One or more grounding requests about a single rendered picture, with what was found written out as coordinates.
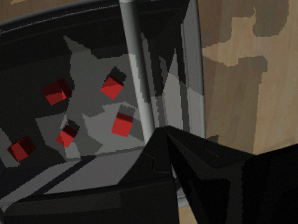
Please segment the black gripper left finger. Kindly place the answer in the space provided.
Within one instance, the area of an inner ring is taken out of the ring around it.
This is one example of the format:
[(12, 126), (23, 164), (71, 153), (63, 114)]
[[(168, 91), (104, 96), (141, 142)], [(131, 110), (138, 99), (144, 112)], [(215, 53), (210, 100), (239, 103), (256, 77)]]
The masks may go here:
[(154, 129), (118, 184), (13, 202), (4, 224), (180, 224), (168, 133)]

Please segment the small red block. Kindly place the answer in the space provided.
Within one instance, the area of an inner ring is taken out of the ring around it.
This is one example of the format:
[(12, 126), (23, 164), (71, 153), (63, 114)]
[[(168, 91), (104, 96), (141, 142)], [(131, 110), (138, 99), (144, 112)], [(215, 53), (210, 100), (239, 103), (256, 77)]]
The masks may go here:
[(63, 79), (53, 81), (53, 83), (49, 85), (45, 85), (45, 87), (41, 88), (41, 91), (47, 96), (48, 103), (51, 105), (60, 103), (60, 101), (73, 95), (71, 89), (68, 87), (67, 80), (65, 80), (64, 77)]
[(114, 120), (112, 133), (116, 135), (128, 137), (130, 128), (132, 128), (133, 117), (117, 112), (116, 120)]
[(64, 145), (64, 147), (68, 148), (68, 145), (72, 143), (72, 140), (76, 136), (77, 131), (74, 131), (74, 129), (68, 127), (68, 125), (65, 125), (63, 132), (60, 132), (59, 136), (56, 137), (56, 141), (57, 143), (60, 143), (61, 145)]
[(13, 143), (11, 147), (8, 148), (9, 153), (13, 156), (13, 159), (19, 163), (21, 159), (29, 157), (33, 151), (36, 149), (36, 145), (32, 143), (32, 140), (28, 136), (21, 137), (16, 143)]
[(104, 85), (100, 88), (101, 92), (104, 92), (105, 95), (108, 95), (109, 97), (117, 96), (117, 93), (120, 92), (120, 89), (124, 87), (124, 83), (118, 79), (114, 79), (112, 75), (108, 77), (108, 80), (105, 81)]

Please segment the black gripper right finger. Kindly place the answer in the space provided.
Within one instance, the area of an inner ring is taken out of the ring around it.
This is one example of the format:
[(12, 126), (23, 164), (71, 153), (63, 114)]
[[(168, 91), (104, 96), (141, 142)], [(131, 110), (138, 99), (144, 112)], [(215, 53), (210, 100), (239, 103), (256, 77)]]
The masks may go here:
[(164, 129), (197, 224), (269, 224), (278, 197), (298, 186), (298, 144), (257, 156), (172, 125)]

